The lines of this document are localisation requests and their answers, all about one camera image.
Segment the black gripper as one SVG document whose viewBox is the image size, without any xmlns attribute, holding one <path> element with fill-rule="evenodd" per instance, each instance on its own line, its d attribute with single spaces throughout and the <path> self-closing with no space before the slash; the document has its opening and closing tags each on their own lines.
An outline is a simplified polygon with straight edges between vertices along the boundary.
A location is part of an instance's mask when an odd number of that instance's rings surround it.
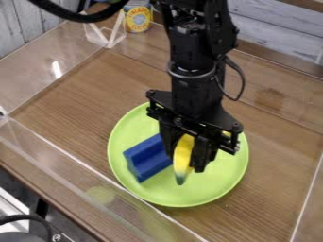
<svg viewBox="0 0 323 242">
<path fill-rule="evenodd" d="M 206 69 L 182 69 L 169 64 L 173 89 L 150 90 L 149 117 L 159 124 L 166 153 L 174 156 L 175 146 L 183 134 L 195 137 L 191 167 L 197 173 L 215 159 L 218 151 L 235 154 L 243 124 L 223 108 L 225 97 L 237 101 L 241 97 L 225 92 L 226 62 L 217 62 Z"/>
</svg>

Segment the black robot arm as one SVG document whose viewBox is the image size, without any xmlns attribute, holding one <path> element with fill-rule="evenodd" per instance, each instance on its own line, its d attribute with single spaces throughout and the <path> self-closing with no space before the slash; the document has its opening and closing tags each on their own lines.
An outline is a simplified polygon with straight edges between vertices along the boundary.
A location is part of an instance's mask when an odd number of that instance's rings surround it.
<svg viewBox="0 0 323 242">
<path fill-rule="evenodd" d="M 242 71 L 227 53 L 238 46 L 227 0 L 150 0 L 159 5 L 171 45 L 170 91 L 147 91 L 149 116 L 159 122 L 165 149 L 175 155 L 179 139 L 194 138 L 189 165 L 202 173 L 221 150 L 239 150 L 243 124 L 222 106 L 242 97 L 225 91 L 226 69 Z"/>
</svg>

